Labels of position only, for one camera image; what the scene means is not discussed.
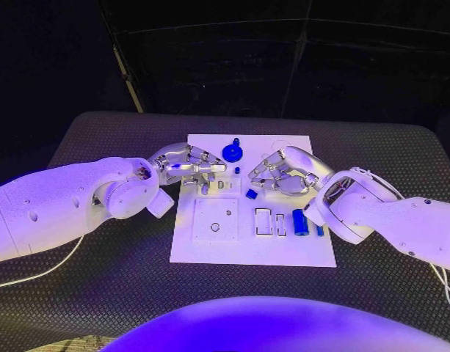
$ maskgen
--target robotic hand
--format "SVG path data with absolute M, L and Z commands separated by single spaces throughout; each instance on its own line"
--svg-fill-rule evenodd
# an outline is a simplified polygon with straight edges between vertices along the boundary
M 270 171 L 273 179 L 259 178 Z M 290 175 L 297 170 L 300 175 Z M 250 173 L 251 184 L 289 196 L 316 197 L 305 206 L 309 220 L 358 244 L 374 231 L 404 254 L 450 270 L 450 204 L 404 199 L 390 183 L 362 169 L 335 173 L 312 154 L 284 147 Z
M 173 200 L 159 186 L 184 179 L 207 193 L 225 163 L 186 143 L 143 158 L 104 158 L 21 177 L 0 187 L 0 261 L 45 251 L 93 232 L 110 218 L 148 208 L 160 218 Z

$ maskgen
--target white cable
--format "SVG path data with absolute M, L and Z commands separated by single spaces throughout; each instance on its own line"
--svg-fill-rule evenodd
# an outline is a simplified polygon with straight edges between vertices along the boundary
M 64 262 L 70 259 L 71 255 L 74 254 L 74 252 L 77 251 L 77 248 L 80 246 L 80 243 L 83 242 L 83 239 L 84 239 L 84 236 L 80 237 L 80 240 L 77 242 L 77 245 L 74 246 L 74 249 L 71 250 L 70 254 L 67 255 L 67 257 L 62 259 L 61 263 L 57 264 L 55 267 L 52 267 L 52 269 L 47 270 L 44 273 L 38 274 L 38 275 L 34 275 L 31 277 L 26 277 L 25 279 L 21 279 L 21 280 L 15 280 L 12 282 L 5 282 L 3 284 L 0 284 L 0 287 L 5 287 L 5 286 L 9 286 L 9 285 L 13 285 L 13 284 L 19 284 L 21 282 L 25 282 L 25 281 L 29 281 L 32 279 L 37 279 L 39 277 L 42 277 L 44 275 L 47 275 L 48 273 L 51 273 L 62 264 Z
M 377 178 L 380 180 L 380 182 L 383 183 L 383 185 L 397 194 L 397 196 L 404 199 L 403 194 L 400 193 L 400 191 L 397 190 L 397 188 L 387 182 L 387 180 L 384 180 L 378 175 L 375 175 L 370 170 L 364 170 L 359 167 L 354 167 L 351 168 L 352 171 L 367 175 L 368 177 L 371 177 L 372 179 Z M 444 285 L 444 296 L 447 298 L 447 302 L 450 305 L 450 287 L 449 287 L 449 280 L 447 280 L 447 271 L 444 270 L 444 268 L 442 268 L 442 271 L 444 273 L 444 277 L 442 277 L 440 272 L 436 269 L 436 266 L 429 263 L 429 265 L 432 266 L 432 269 L 434 270 L 434 274 L 439 277 L 442 284 Z

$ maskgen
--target white paper sheet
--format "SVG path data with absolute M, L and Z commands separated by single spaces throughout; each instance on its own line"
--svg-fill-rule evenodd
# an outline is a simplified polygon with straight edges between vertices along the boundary
M 212 194 L 210 192 L 204 196 L 197 188 L 181 187 L 169 261 L 172 263 L 336 267 L 329 229 L 325 228 L 325 236 L 319 237 L 316 227 L 309 222 L 309 235 L 299 237 L 293 234 L 292 211 L 305 207 L 315 197 L 315 190 L 303 197 L 289 197 L 280 192 L 254 188 L 248 179 L 248 173 L 261 160 L 284 146 L 293 145 L 312 153 L 309 137 L 192 134 L 188 135 L 188 143 L 221 157 L 222 148 L 233 143 L 234 138 L 240 139 L 244 155 L 237 163 L 227 163 L 227 171 L 217 176 L 240 177 L 241 192 L 237 194 L 230 191 L 214 191 Z M 235 167 L 241 167 L 238 175 L 234 173 Z M 256 200 L 246 198 L 246 192 L 250 188 L 259 193 Z M 194 217 L 198 199 L 215 199 L 215 201 L 198 205 L 201 218 L 195 226 Z M 220 199 L 235 199 L 237 204 L 234 205 L 227 201 L 220 202 Z M 237 211 L 238 214 L 227 215 L 227 211 L 235 206 L 237 210 L 234 212 Z M 273 211 L 274 234 L 271 236 L 256 235 L 256 208 L 267 208 Z M 277 236 L 277 214 L 284 214 L 286 236 Z

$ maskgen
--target dark background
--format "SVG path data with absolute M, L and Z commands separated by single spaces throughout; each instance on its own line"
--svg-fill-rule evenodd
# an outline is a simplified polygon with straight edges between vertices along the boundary
M 113 43 L 148 112 L 410 123 L 450 157 L 450 1 L 0 0 L 0 184 L 135 111 Z

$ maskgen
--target table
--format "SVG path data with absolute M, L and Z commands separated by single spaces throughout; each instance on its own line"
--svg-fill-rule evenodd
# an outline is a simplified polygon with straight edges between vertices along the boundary
M 308 134 L 315 155 L 335 170 L 361 166 L 407 197 L 450 202 L 450 162 L 432 131 L 414 125 L 88 112 L 49 167 L 149 157 L 189 133 Z M 166 187 L 175 199 L 178 189 Z M 175 213 L 172 207 L 162 219 L 143 211 L 109 220 L 54 273 L 0 288 L 0 351 L 88 334 L 116 337 L 173 309 L 233 296 L 342 304 L 450 342 L 450 307 L 429 264 L 398 253 L 378 234 L 358 246 L 333 236 L 338 268 L 169 263 Z M 73 247 L 0 263 L 0 283 L 44 272 Z

